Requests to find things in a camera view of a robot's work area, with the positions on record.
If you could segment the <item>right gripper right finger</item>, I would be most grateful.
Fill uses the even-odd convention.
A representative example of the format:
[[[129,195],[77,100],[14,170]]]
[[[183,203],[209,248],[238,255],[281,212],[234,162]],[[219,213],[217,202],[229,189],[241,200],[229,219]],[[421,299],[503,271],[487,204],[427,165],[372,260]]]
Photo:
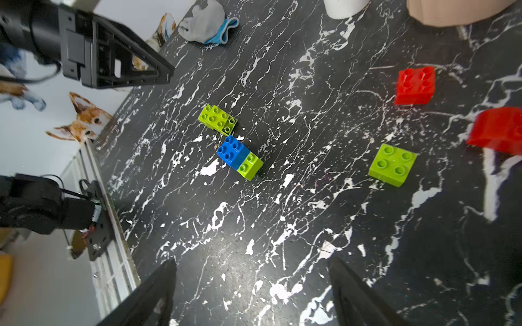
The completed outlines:
[[[407,325],[342,259],[332,256],[328,272],[339,325]]]

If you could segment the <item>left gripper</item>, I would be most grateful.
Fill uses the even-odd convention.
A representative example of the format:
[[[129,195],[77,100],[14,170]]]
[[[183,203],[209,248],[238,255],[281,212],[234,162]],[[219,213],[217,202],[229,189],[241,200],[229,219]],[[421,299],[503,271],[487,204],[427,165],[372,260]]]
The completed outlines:
[[[125,25],[65,4],[58,21],[65,77],[95,89],[171,81],[174,66]]]

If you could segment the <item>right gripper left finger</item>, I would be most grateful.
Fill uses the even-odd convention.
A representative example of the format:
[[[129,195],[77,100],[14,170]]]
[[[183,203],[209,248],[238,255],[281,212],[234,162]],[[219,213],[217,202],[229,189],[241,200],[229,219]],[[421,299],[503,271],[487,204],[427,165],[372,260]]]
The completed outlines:
[[[176,273],[175,259],[163,262],[99,325],[169,325]]]

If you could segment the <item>lime lego brick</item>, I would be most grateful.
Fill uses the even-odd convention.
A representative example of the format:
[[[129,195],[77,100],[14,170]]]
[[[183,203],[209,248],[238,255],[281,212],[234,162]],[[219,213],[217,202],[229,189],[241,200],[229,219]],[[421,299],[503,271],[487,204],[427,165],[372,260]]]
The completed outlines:
[[[400,187],[406,181],[416,158],[416,153],[382,144],[371,164],[368,176]]]
[[[262,165],[263,161],[250,152],[237,169],[237,172],[248,181],[251,181],[256,176]]]
[[[232,131],[237,123],[237,120],[219,107],[213,106],[207,119],[214,130],[225,135],[226,137],[232,134]]]
[[[209,126],[210,123],[213,121],[213,118],[215,117],[215,114],[213,112],[213,107],[210,104],[205,104],[203,107],[198,120],[205,126]]]

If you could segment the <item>blue lego brick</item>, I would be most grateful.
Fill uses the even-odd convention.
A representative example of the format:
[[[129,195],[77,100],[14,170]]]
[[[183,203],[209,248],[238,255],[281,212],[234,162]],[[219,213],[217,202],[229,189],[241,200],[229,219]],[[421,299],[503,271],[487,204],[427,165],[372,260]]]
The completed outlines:
[[[230,135],[225,138],[224,143],[217,149],[216,153],[229,167],[237,170],[250,154],[250,150]]]

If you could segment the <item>lime lego brick back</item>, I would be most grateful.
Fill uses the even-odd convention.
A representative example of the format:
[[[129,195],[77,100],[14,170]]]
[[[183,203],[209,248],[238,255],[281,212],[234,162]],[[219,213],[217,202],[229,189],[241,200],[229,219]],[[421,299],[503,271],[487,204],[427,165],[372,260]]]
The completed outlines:
[[[209,126],[210,123],[213,121],[213,118],[215,117],[215,114],[213,112],[213,107],[210,104],[205,104],[203,107],[198,120],[205,126]]]

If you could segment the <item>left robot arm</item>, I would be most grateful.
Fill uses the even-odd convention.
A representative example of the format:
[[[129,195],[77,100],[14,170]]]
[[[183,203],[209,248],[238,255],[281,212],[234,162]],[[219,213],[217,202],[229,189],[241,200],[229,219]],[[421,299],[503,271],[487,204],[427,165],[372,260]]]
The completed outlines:
[[[50,1],[2,1],[1,42],[89,88],[168,84],[175,71],[125,25]]]

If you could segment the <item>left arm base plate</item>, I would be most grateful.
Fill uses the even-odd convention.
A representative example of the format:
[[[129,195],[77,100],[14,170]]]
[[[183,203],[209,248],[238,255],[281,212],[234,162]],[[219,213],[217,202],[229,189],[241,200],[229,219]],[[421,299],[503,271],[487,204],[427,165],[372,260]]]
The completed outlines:
[[[95,204],[92,224],[82,236],[88,250],[89,259],[94,262],[106,252],[111,241],[115,239],[114,228],[99,182],[81,179],[79,186],[82,194]]]

